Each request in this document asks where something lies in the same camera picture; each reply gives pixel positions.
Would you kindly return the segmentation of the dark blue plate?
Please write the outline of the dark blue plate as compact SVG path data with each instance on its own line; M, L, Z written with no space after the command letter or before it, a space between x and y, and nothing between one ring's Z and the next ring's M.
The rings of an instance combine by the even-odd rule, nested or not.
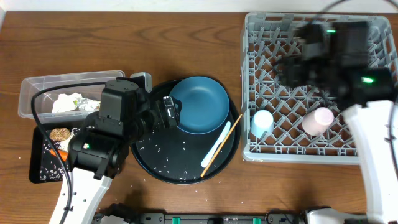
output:
M212 78L185 78L172 88L169 95L182 104L178 128L186 133L210 133L228 117L229 96L224 87Z

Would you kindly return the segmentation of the pink cup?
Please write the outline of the pink cup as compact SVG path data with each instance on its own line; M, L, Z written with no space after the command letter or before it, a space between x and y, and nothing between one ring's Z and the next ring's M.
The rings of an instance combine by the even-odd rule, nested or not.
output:
M318 136L330 127L334 118L330 109L326 107L317 108L303 117L302 127L307 134Z

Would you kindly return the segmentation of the white plastic knife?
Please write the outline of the white plastic knife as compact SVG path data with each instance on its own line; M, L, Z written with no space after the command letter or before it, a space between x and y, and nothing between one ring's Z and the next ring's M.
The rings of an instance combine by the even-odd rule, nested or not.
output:
M218 136L218 139L216 140L216 142L214 143L214 145L212 146L212 148L208 151L208 154L204 157L204 159L201 162L201 166L203 168L205 168L211 161L212 157L214 156L217 148L219 147L219 145L224 141L224 139L226 138L227 134L229 133L229 130L231 128L231 122L228 121L221 134Z

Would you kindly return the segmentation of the light blue cup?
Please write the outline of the light blue cup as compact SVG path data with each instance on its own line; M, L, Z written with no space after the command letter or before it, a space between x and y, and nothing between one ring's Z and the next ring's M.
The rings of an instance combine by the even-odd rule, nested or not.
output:
M264 136L270 135L274 130L274 117L267 110L257 111L251 119L251 133L262 139Z

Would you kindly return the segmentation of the wooden chopstick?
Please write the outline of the wooden chopstick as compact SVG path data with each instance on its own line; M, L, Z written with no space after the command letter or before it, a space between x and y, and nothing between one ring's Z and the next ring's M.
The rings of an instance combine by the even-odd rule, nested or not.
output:
M204 177L205 174L207 173L208 169L210 168L210 166L212 165L213 161L216 159L217 155L221 152L223 146L225 145L226 141L228 140L229 136L232 134L232 132L234 131L235 127L237 126L237 124L239 123L240 119L243 117L242 114L239 115L238 119L234 122L234 124L232 125L232 127L229 129L227 134L224 134L224 139L221 143L218 144L218 148L217 150L213 153L211 159L207 159L208 156L206 156L204 158L205 161L207 161L206 167L204 168L203 172L201 173L200 177Z

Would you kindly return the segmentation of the foil wrapper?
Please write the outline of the foil wrapper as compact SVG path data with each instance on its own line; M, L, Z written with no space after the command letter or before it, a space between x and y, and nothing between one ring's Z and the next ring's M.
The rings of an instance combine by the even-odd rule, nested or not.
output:
M80 111L93 111L100 108L100 101L91 100L89 98L79 98L76 101L76 108Z

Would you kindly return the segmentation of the white tissue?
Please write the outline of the white tissue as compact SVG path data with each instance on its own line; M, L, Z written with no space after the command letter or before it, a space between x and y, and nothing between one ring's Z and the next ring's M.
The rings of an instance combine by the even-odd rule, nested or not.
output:
M78 100L82 98L79 93L73 93L71 95L59 94L58 99L54 101L52 112L53 113L63 113L68 111L73 111L77 109Z

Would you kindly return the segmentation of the brown walnut shell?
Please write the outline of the brown walnut shell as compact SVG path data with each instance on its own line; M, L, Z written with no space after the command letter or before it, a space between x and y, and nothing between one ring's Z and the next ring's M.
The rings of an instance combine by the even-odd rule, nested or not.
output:
M70 131L67 128L55 128L51 130L49 137L53 141L64 141L70 137Z

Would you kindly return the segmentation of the orange carrot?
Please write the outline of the orange carrot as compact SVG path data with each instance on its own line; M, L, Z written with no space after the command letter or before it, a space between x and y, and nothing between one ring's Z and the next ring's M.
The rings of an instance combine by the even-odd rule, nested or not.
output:
M49 152L51 153L51 155L57 156L57 153L53 149L49 150ZM68 152L65 152L63 150L58 150L58 153L60 154L60 157L62 158L63 161L67 160Z

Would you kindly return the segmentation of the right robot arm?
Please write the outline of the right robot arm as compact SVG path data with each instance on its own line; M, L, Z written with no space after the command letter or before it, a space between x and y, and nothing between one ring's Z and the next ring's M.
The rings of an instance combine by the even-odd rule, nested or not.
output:
M391 71L369 67L367 21L309 22L296 36L302 53L273 69L291 88L328 90L354 139L363 175L368 223L397 222L397 88Z

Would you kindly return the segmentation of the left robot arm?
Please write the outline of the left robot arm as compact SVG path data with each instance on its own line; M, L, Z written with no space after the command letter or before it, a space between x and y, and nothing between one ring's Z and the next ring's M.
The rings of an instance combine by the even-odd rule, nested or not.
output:
M68 168L51 223L90 223L131 143L155 129L179 125L181 101L165 96L152 102L136 81L107 81L99 111L86 117L68 143Z

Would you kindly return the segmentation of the grey dishwasher rack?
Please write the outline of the grey dishwasher rack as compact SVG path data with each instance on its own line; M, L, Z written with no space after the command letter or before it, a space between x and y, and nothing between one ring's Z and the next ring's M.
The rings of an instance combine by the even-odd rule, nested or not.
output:
M315 86L290 88L279 84L273 71L278 59L299 55L303 43L296 36L309 22L329 28L333 22L367 21L370 68L388 68L397 85L397 51L389 20L382 16L247 14L242 32L243 157L257 162L298 162L356 165L354 139L345 123L336 97ZM334 120L321 135L311 136L302 127L303 117L321 107L330 109ZM262 139L251 131L251 119L259 110L274 117L274 130Z

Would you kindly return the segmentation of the round black tray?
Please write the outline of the round black tray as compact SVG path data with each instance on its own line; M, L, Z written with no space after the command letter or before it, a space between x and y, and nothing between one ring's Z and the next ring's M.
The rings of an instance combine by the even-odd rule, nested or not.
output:
M155 86L150 93L151 102L170 96L172 88L182 80ZM204 170L201 166L202 160L218 139L225 124L230 121L232 127L238 117L239 113L229 99L228 117L216 130L207 134L190 134L178 127L154 129L133 143L131 151L143 169L159 180L172 184L199 183L221 172L233 158L241 139L239 123L205 176L200 177Z

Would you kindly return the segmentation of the clear plastic bin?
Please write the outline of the clear plastic bin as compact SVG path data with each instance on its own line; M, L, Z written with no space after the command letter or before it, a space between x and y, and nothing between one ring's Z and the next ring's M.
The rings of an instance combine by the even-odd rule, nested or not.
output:
M21 118L34 118L31 112L31 99L33 95L41 90L76 83L106 82L124 76L125 74L121 70L108 70L25 78L21 83L18 115ZM85 119L91 113L90 111L73 110L54 113L52 111L53 103L58 99L60 94L71 95L73 93L81 94L84 98L99 101L103 88L103 85L79 86L54 90L40 95L35 101L35 108L40 122L60 123Z

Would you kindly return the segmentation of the black rectangular tray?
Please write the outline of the black rectangular tray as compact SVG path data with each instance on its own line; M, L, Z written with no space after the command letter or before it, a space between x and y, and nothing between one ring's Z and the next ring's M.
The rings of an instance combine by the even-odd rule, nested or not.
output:
M84 121L70 121L62 123L47 123L44 128L48 133L55 128L67 128L76 134L82 127ZM50 152L50 145L43 137L39 128L33 131L32 150L30 156L29 180L34 184L46 182L59 182L63 179L63 169L58 159Z

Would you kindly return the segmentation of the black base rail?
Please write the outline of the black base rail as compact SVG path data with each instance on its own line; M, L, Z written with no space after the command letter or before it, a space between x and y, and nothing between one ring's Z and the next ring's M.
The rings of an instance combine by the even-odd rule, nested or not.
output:
M116 215L95 215L92 223L137 223L137 224L305 224L300 215L267 213L265 215L164 215L143 213L133 220L124 220Z

